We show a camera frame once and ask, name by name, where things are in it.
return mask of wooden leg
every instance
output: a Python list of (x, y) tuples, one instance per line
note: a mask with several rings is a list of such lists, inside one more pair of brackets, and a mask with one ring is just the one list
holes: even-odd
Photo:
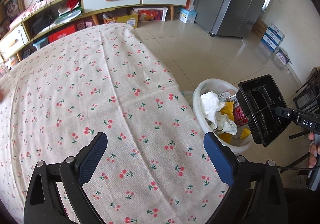
[(91, 17), (92, 17), (93, 22), (95, 23), (95, 25), (99, 25), (99, 21), (98, 21), (97, 15), (92, 15)]
[(170, 20), (173, 21), (174, 6), (170, 6)]

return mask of finger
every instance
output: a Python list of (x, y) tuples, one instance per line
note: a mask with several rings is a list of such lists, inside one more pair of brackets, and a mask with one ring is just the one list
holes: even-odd
[(317, 151), (317, 146), (315, 143), (311, 144), (311, 146), (309, 147), (309, 152), (312, 154), (312, 155), (316, 155), (318, 153)]
[(308, 139), (311, 140), (311, 141), (313, 141), (313, 140), (315, 139), (315, 133), (310, 132), (310, 133), (308, 134)]
[(312, 168), (316, 165), (317, 159), (314, 155), (310, 154), (308, 159), (308, 168)]

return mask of human hand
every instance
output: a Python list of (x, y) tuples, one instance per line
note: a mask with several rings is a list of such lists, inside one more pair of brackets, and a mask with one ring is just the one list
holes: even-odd
[[(313, 132), (308, 134), (308, 139), (313, 141), (315, 139), (315, 134)], [(317, 163), (316, 155), (320, 155), (320, 146), (317, 146), (315, 143), (312, 143), (309, 147), (309, 159), (308, 159), (308, 168), (313, 168)]]

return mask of blue gripper pad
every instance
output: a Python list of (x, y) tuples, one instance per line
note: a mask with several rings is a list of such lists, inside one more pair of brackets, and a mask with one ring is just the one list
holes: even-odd
[(80, 187), (84, 183), (90, 181), (94, 171), (96, 170), (100, 159), (102, 158), (105, 150), (107, 149), (108, 139), (105, 133), (99, 132), (94, 139), (90, 142), (86, 149), (87, 155), (80, 162), (78, 168), (78, 183)]
[(229, 147), (223, 146), (212, 132), (204, 135), (203, 145), (221, 181), (232, 186), (234, 183), (233, 167), (228, 158), (231, 160), (235, 158), (233, 152)]

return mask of yellow wrapper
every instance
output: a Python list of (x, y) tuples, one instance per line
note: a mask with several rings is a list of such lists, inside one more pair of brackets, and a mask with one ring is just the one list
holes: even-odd
[(233, 111), (233, 101), (232, 102), (225, 102), (225, 106), (220, 110), (220, 113), (222, 115), (228, 115), (228, 118), (234, 122), (235, 117), (234, 117), (232, 111)]
[(225, 141), (228, 144), (230, 144), (230, 142), (231, 142), (231, 134), (229, 134), (229, 133), (219, 134), (218, 137), (220, 137), (223, 141)]
[(246, 138), (248, 135), (250, 135), (250, 130), (249, 130), (249, 128), (244, 128), (243, 130), (242, 130), (242, 133), (241, 133), (241, 135), (240, 135), (240, 139), (244, 139), (244, 138)]

